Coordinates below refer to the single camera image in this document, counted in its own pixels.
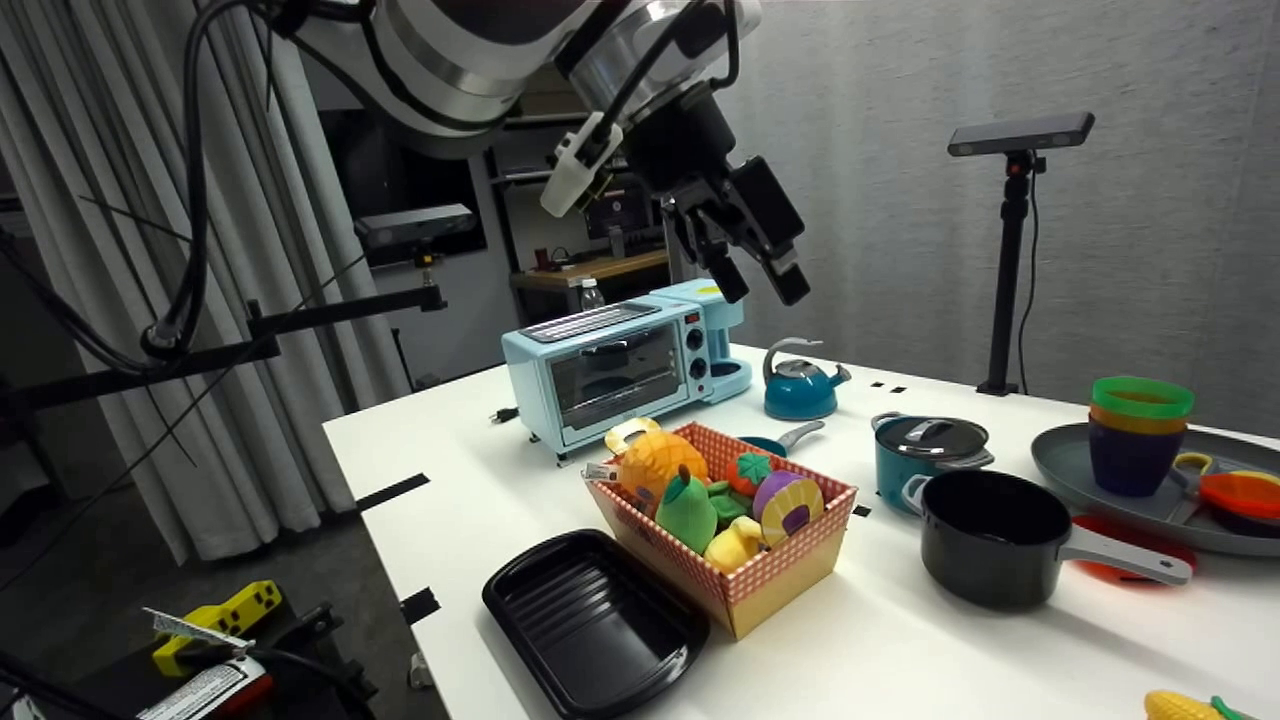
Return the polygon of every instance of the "black pot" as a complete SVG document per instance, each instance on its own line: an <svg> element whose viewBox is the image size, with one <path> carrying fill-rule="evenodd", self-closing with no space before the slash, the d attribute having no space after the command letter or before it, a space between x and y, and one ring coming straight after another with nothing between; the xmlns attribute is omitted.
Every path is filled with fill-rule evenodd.
<svg viewBox="0 0 1280 720"><path fill-rule="evenodd" d="M1043 489L1000 472L943 472L925 489L925 569L948 593L996 609L1040 609L1066 556L1180 583L1192 564L1073 522Z"/></svg>

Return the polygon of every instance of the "floor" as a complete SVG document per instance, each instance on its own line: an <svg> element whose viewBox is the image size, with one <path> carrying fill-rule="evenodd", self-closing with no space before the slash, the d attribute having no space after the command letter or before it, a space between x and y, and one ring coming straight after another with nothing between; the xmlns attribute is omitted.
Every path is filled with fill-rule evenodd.
<svg viewBox="0 0 1280 720"><path fill-rule="evenodd" d="M135 491L54 506L0 549L0 647L74 684L151 638L139 604L190 613L266 577L302 615L322 604L340 615L337 647L381 688L378 714L449 714L433 688L408 684L416 642L359 519L246 560L176 569Z"/></svg>

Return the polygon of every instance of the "toaster oven window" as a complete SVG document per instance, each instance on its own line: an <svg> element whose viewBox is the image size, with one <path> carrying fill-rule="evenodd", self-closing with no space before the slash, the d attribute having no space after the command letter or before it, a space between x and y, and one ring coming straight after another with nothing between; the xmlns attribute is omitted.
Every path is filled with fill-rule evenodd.
<svg viewBox="0 0 1280 720"><path fill-rule="evenodd" d="M582 357L558 359L553 375L566 422L594 428L682 392L677 337L672 326L614 337Z"/></svg>

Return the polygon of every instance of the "teal mug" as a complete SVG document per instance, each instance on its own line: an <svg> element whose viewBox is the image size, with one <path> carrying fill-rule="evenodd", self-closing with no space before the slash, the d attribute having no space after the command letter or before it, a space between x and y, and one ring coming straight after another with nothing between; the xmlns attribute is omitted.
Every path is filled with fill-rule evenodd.
<svg viewBox="0 0 1280 720"><path fill-rule="evenodd" d="M988 468L988 433L958 415L900 415L884 413L875 428L875 496L888 506L919 514L925 483L958 468Z"/></svg>

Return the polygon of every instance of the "white table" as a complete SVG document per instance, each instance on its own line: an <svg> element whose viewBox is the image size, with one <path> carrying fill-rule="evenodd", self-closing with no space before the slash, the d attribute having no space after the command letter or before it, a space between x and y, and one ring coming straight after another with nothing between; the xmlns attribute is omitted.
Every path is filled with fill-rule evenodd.
<svg viewBox="0 0 1280 720"><path fill-rule="evenodd" d="M414 630L462 720L548 714L480 586L558 530L605 529L582 480L582 465L605 451L558 468L521 421L491 422L497 407L514 407L505 368L326 422L357 496L414 472L433 480L366 510L366 522L398 596L433 586L442 601ZM1066 564L1055 596L1033 615L958 604L919 564L919 519L875 501L882 413L969 415L993 433L996 468L1028 480L1040 480L1033 441L1085 421L1081 405L852 368L842 413L796 460L855 483L871 514L852 514L830 581L740 642L718 630L690 679L643 714L1142 720L1149 688L1217 693L1280 714L1275 560L1203 556L1192 583L1149 593ZM669 422L694 415L722 433L788 428L765 415L760 378L731 405Z"/></svg>

